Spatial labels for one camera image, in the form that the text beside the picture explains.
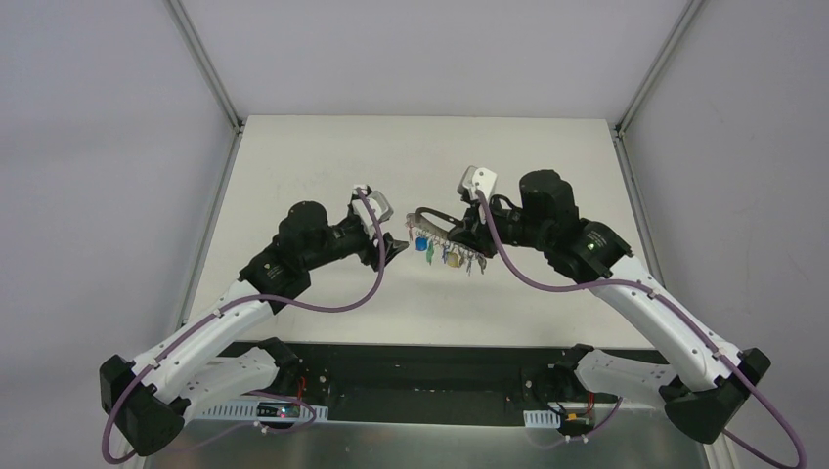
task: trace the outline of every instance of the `metal frame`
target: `metal frame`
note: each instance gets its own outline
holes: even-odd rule
[[[190,279],[183,294],[179,312],[174,323],[174,328],[178,328],[183,324],[184,318],[187,316],[187,312],[192,306],[195,298],[198,279],[204,267],[204,262],[207,256],[207,247],[210,239],[212,238],[213,231],[215,230],[219,208],[222,205],[225,191],[227,189],[228,182],[230,181],[233,165],[236,161],[237,153],[240,147],[244,125],[243,119],[237,112],[227,89],[222,83],[222,80],[213,65],[213,62],[207,55],[204,45],[196,32],[196,27],[190,19],[190,16],[188,15],[181,0],[164,0],[164,4],[170,14],[170,18],[176,24],[176,27],[182,35],[183,41],[193,56],[196,66],[204,77],[204,81],[210,88],[217,105],[225,113],[225,116],[227,117],[235,134],[233,143],[228,152],[227,161],[213,193],[209,216],[205,223],[202,236],[198,242],[196,257],[191,265]],[[625,185],[628,190],[631,206],[633,208],[633,216],[636,220],[639,236],[642,241],[642,247],[645,251],[645,258],[654,277],[660,280],[663,284],[664,278],[653,244],[647,210],[642,200],[641,190],[636,181],[635,170],[625,147],[625,135],[631,127],[631,124],[633,123],[633,120],[639,110],[642,108],[644,101],[656,87],[659,78],[662,76],[662,73],[670,63],[671,58],[676,53],[686,31],[698,17],[699,12],[706,4],[707,0],[688,0],[657,57],[648,68],[644,79],[633,95],[633,98],[625,110],[625,113],[620,121],[613,126],[611,130],[611,136],[616,148],[619,164],[625,176]],[[119,438],[117,446],[119,449],[125,448],[126,440],[122,437]],[[724,437],[720,437],[713,445],[705,446],[705,452],[712,469],[733,469],[738,467],[736,457],[734,456],[733,446]],[[145,458],[136,457],[126,463],[124,467],[144,467],[145,462]]]

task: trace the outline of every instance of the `purple cable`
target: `purple cable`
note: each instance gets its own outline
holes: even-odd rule
[[[478,196],[478,200],[481,202],[481,207],[483,207],[483,209],[484,209],[484,213],[487,217],[487,220],[493,220],[492,211],[490,210],[490,204],[489,204],[489,201],[487,200],[486,195],[484,195],[484,193],[480,192],[480,191],[477,191],[476,195]],[[645,286],[641,283],[638,283],[638,282],[635,282],[635,281],[630,281],[630,280],[621,280],[621,279],[613,279],[613,278],[604,279],[604,280],[589,281],[587,283],[581,283],[581,284],[577,284],[577,285],[568,285],[568,286],[554,286],[554,285],[545,285],[543,283],[538,283],[537,281],[534,281],[531,278],[529,278],[529,277],[525,276],[524,274],[522,274],[518,270],[518,268],[515,267],[514,264],[512,264],[512,261],[509,259],[509,257],[506,255],[506,251],[503,249],[503,244],[501,243],[501,238],[498,236],[498,229],[495,227],[495,225],[493,223],[488,223],[487,227],[489,227],[490,235],[493,238],[493,242],[495,243],[495,247],[496,247],[496,249],[498,249],[498,253],[501,254],[501,258],[503,260],[503,263],[506,265],[506,267],[509,269],[509,271],[512,272],[513,275],[518,277],[519,280],[521,280],[524,283],[532,286],[533,288],[537,288],[537,289],[542,290],[542,291],[549,291],[549,292],[553,292],[553,293],[566,293],[566,292],[570,292],[570,291],[579,291],[579,290],[585,290],[585,289],[588,289],[588,288],[595,288],[597,286],[621,285],[621,286],[626,286],[626,287],[629,287],[629,288],[635,288],[637,290],[643,291],[643,292],[647,293],[648,296],[652,295],[652,293],[654,292],[653,289],[648,288],[647,286]],[[774,417],[774,420],[777,420],[777,423],[780,424],[780,427],[783,428],[783,431],[786,432],[786,435],[788,435],[789,439],[792,441],[792,444],[795,446],[795,451],[798,454],[798,463],[795,466],[787,466],[787,465],[785,465],[781,462],[775,461],[774,459],[771,459],[770,457],[768,457],[765,454],[761,453],[758,449],[752,447],[751,445],[749,445],[745,441],[741,440],[740,438],[737,438],[731,432],[729,432],[727,430],[723,430],[722,432],[728,438],[733,440],[734,443],[736,443],[737,445],[743,447],[746,451],[750,452],[754,456],[762,459],[763,461],[767,462],[768,464],[770,464],[770,465],[772,465],[772,466],[774,466],[778,469],[803,469],[803,468],[807,467],[808,459],[807,459],[807,454],[806,454],[806,448],[804,447],[803,441],[800,439],[798,434],[795,432],[795,429],[792,428],[791,424],[789,424],[789,422],[786,420],[786,418],[783,417],[783,415],[780,413],[779,410],[777,410],[777,407],[775,407],[771,403],[771,401],[769,401],[768,398],[763,393],[761,393],[760,390],[757,389],[757,387],[751,383],[751,381],[749,381],[749,379],[746,377],[746,375],[743,374],[742,371],[740,371],[740,368],[738,368],[736,364],[734,364],[725,355],[720,355],[720,348],[717,347],[717,344],[715,344],[714,341],[711,340],[711,338],[709,338],[708,335],[693,320],[691,320],[691,318],[689,318],[688,315],[686,315],[685,312],[679,306],[675,305],[674,302],[672,302],[671,300],[669,300],[668,298],[666,298],[666,297],[664,297],[660,294],[653,295],[653,297],[655,299],[659,300],[660,303],[665,305],[685,325],[687,325],[694,332],[694,334],[696,334],[696,336],[699,337],[700,340],[702,340],[702,342],[705,344],[705,346],[708,347],[709,350],[711,350],[713,353],[716,354],[715,357],[719,357],[719,360],[722,361],[723,364],[725,364],[725,367],[727,367],[734,374],[734,376],[736,376],[737,379],[739,379],[740,382],[743,383],[743,385],[746,387],[746,389],[748,389],[751,392],[751,394],[753,394],[754,397],[757,398],[757,400],[760,402],[760,404],[762,404],[763,407],[765,407],[765,409],[768,410],[768,413],[770,413],[771,416]]]
[[[607,422],[609,422],[609,421],[610,421],[610,419],[611,419],[611,418],[613,418],[613,416],[614,416],[614,415],[616,415],[616,411],[617,411],[617,410],[619,410],[619,407],[621,407],[621,406],[622,406],[622,398],[619,398],[619,400],[618,400],[618,401],[616,401],[616,405],[614,405],[614,406],[613,406],[613,408],[612,408],[612,409],[610,409],[610,413],[608,413],[608,414],[607,414],[607,416],[606,416],[606,417],[604,417],[604,420],[602,420],[602,421],[601,421],[601,423],[599,423],[598,425],[596,425],[596,426],[595,426],[595,428],[593,428],[592,430],[590,430],[589,432],[587,432],[587,433],[585,434],[585,437],[592,438],[592,437],[596,434],[596,432],[598,432],[598,431],[601,429],[601,427],[603,427],[603,426],[604,426]],[[557,441],[557,442],[553,443],[552,445],[547,445],[547,446],[544,446],[544,445],[539,445],[538,443],[534,442],[534,441],[530,438],[530,436],[529,436],[529,435],[527,436],[527,441],[528,441],[528,442],[530,442],[530,445],[532,445],[532,446],[534,446],[534,447],[536,447],[536,448],[538,448],[538,449],[544,449],[544,450],[550,450],[550,449],[553,449],[553,448],[557,448],[557,447],[559,447],[562,443],[567,442],[567,440],[566,440],[566,439],[563,439],[563,438],[562,438],[561,440],[559,440],[559,441]]]
[[[350,305],[339,306],[339,307],[331,307],[331,306],[311,305],[311,304],[308,304],[308,303],[304,303],[302,301],[296,301],[296,300],[293,300],[293,299],[290,299],[290,298],[283,298],[282,296],[277,296],[277,295],[250,295],[250,296],[244,296],[242,298],[233,300],[233,301],[229,302],[227,305],[219,308],[219,314],[221,315],[221,314],[225,313],[226,311],[230,310],[231,308],[234,308],[234,307],[236,307],[236,306],[238,306],[242,303],[247,303],[249,301],[279,301],[281,303],[285,303],[286,305],[296,306],[296,307],[299,307],[299,308],[302,308],[302,309],[305,309],[305,310],[316,311],[318,313],[344,313],[346,311],[355,310],[355,309],[360,308],[361,306],[365,305],[374,296],[374,294],[377,292],[377,289],[379,289],[380,284],[383,281],[383,274],[385,272],[385,267],[386,267],[386,254],[385,254],[386,249],[385,249],[385,242],[383,241],[382,227],[380,226],[379,220],[377,220],[376,214],[374,214],[374,210],[371,209],[371,205],[369,204],[369,200],[366,198],[366,195],[363,193],[363,190],[357,189],[357,197],[359,197],[360,201],[362,201],[363,204],[366,206],[366,209],[369,212],[369,217],[371,217],[371,223],[374,225],[374,233],[375,233],[376,238],[377,238],[377,252],[379,253],[379,259],[378,259],[378,263],[377,263],[377,278],[374,281],[374,285],[371,286],[371,290],[369,290],[369,292],[366,293],[366,295],[363,298],[355,301],[354,303],[351,303]],[[172,353],[184,341],[189,339],[199,329],[204,327],[206,324],[208,324],[212,320],[215,320],[216,318],[218,318],[218,316],[208,314],[204,318],[200,319],[193,327],[187,329],[176,340],[174,340],[172,343],[170,343],[170,345],[168,345],[167,348],[162,350],[161,353],[158,354],[155,357],[155,361],[160,362],[160,361],[164,360],[168,355],[170,355],[170,353]],[[118,396],[118,399],[115,401],[115,404],[112,406],[112,409],[109,411],[109,418],[107,418],[107,424],[104,426],[104,436],[101,439],[101,454],[104,457],[104,461],[106,461],[109,464],[112,464],[112,465],[122,464],[122,463],[126,462],[127,460],[129,460],[132,456],[135,455],[135,450],[131,450],[131,451],[129,451],[128,453],[124,454],[121,457],[113,456],[109,452],[109,436],[111,435],[112,427],[115,424],[115,417],[121,412],[121,408],[123,407],[124,402],[126,401],[127,397],[130,395],[130,393],[133,392],[133,390],[136,388],[136,386],[138,386],[138,383],[140,383],[142,379],[144,379],[148,374],[150,374],[150,371],[152,371],[152,370],[153,370],[153,366],[151,364],[148,364],[147,366],[145,366],[144,369],[142,369],[138,373],[138,375],[135,377],[135,379],[133,379],[127,385],[127,387],[124,389],[124,391],[121,393],[121,395]],[[316,412],[314,412],[312,410],[312,413],[314,414],[314,419],[316,419]],[[305,426],[307,426],[307,425],[303,424],[303,425],[300,425],[299,427],[300,428],[305,428]],[[227,431],[227,432],[223,433],[222,435],[227,435],[228,433],[230,433],[230,431]]]
[[[311,405],[309,405],[308,403],[304,403],[304,402],[302,402],[302,401],[300,401],[296,398],[292,398],[291,396],[280,396],[280,395],[277,395],[277,394],[263,393],[261,391],[252,391],[248,394],[250,396],[259,396],[259,397],[262,397],[262,398],[273,399],[275,401],[282,401],[282,402],[286,402],[286,403],[292,403],[292,404],[300,405],[302,407],[307,408],[308,411],[311,412],[311,419],[310,420],[308,420],[306,422],[302,422],[301,424],[298,424],[298,425],[294,424],[294,425],[292,425],[288,428],[271,428],[271,427],[264,426],[264,425],[259,427],[259,428],[264,429],[266,433],[271,433],[271,434],[295,433],[295,432],[298,432],[300,430],[304,430],[306,427],[309,427],[315,421],[317,421],[317,411]],[[216,440],[219,440],[219,439],[221,439],[223,437],[226,437],[226,436],[230,435],[231,433],[237,431],[239,428],[250,427],[250,426],[251,426],[251,424],[249,422],[238,423],[238,424],[236,424],[236,425],[234,425],[230,428],[226,428],[225,430],[219,432],[216,435],[213,435],[212,437],[208,438],[207,440],[204,440],[203,442],[199,442],[195,445],[192,445],[191,447],[187,447],[187,448],[166,448],[165,451],[187,452],[187,451],[192,451],[194,449],[198,449],[198,448],[201,448],[201,447],[206,447],[207,445],[210,445],[211,443],[215,442]]]

